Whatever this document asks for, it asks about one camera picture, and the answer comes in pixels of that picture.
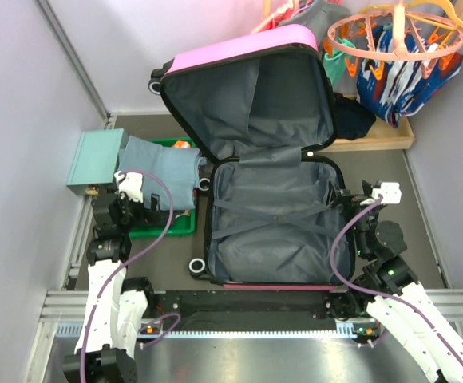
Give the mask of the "light blue grey garment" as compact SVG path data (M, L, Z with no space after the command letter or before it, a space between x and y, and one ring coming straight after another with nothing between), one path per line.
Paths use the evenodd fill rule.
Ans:
M167 211L173 202L175 211L192 210L196 203L193 191L199 186L200 167L207 163L198 148L174 148L129 138L119 160L119 171L147 172L164 183L145 177L142 184L144 207L152 207L151 197L159 197L159 209Z

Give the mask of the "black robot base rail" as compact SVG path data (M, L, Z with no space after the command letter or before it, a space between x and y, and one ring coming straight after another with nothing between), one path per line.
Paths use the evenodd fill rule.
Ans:
M176 312L176 331L332 330L364 318L344 293L325 290L169 290L156 293L147 316Z

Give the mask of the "red poppy floral garment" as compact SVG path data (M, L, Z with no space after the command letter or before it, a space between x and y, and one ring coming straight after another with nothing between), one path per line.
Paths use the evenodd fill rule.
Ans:
M183 211L176 211L175 212L175 219L179 219L180 217L184 217L184 216L190 216L192 214L192 212L196 209L197 195L198 195L198 189L194 188L193 191L192 191L192 202L193 202L194 206L189 208L189 209L185 209Z

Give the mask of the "pink hard-shell suitcase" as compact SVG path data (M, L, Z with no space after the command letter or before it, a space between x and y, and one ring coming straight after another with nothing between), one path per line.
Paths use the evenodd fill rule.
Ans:
M177 54L151 72L176 122L212 164L203 277L227 288L329 290L354 274L338 126L314 34L282 26Z

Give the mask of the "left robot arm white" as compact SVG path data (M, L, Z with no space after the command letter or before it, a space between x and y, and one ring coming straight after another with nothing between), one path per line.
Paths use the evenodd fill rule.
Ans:
M146 277L127 278L129 232L144 216L142 203L124 192L92 202L93 238L86 250L89 289L81 334L62 370L69 382L135 382L134 353L141 320L157 298Z

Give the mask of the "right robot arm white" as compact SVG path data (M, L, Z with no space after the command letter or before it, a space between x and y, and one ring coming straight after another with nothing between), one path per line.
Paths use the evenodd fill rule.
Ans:
M427 381L463 382L463 338L401 257L407 246L400 226L378 218L385 206L400 200L397 183L367 184L361 195L337 191L330 206L342 207L348 221L331 245L331 269L348 288L350 309L380 322L416 361ZM336 263L346 235L352 236L359 256L369 260L355 281L344 277Z

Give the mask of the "orange white tie-dye garment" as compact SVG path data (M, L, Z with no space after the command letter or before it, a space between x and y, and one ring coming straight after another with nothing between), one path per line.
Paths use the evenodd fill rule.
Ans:
M192 144L187 140L177 140L173 144L174 148L193 148Z

